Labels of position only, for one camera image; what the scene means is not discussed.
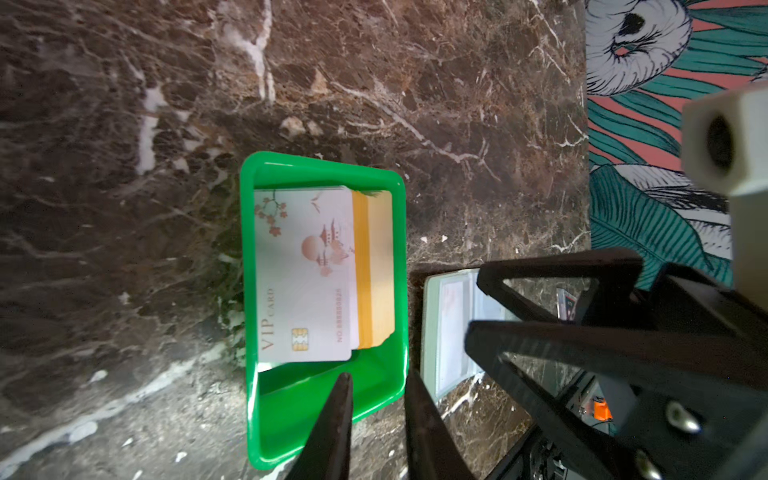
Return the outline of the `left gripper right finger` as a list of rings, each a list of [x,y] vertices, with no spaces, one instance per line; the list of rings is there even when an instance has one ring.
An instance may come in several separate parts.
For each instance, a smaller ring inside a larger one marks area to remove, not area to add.
[[[410,479],[474,480],[417,371],[405,388],[406,444]]]

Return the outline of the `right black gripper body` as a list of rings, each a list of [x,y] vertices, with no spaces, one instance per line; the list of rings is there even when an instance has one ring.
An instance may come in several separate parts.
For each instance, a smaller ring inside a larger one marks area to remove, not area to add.
[[[612,343],[636,395],[615,437],[631,478],[766,478],[766,310],[673,264],[635,310],[649,330]]]

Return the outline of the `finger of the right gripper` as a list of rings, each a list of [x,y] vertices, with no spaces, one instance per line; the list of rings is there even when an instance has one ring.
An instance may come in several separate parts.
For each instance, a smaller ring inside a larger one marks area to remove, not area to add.
[[[465,350],[535,421],[564,463],[587,479],[634,479],[616,433],[635,403],[615,340],[633,331],[537,322],[474,321]],[[603,397],[612,422],[593,418]]]
[[[576,304],[575,322],[591,327],[619,327],[631,316],[631,296],[643,258],[627,248],[609,248],[547,257],[492,261],[478,272],[477,286],[523,322],[557,323],[559,319],[528,300],[506,282],[519,278],[587,278],[590,287]]]

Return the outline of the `green plastic card tray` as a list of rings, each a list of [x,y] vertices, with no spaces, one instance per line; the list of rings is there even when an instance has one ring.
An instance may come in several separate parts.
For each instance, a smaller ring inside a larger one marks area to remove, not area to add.
[[[257,358],[254,197],[257,190],[346,187],[353,193],[356,302],[345,361],[266,364]],[[337,377],[353,380],[353,418],[399,399],[408,366],[405,184],[395,172],[274,152],[240,172],[248,455],[260,470],[304,447]]]

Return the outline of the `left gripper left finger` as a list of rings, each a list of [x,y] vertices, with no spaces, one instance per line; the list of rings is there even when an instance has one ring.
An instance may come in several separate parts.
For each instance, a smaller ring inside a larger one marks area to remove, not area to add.
[[[353,380],[341,373],[287,479],[347,480],[350,471]]]

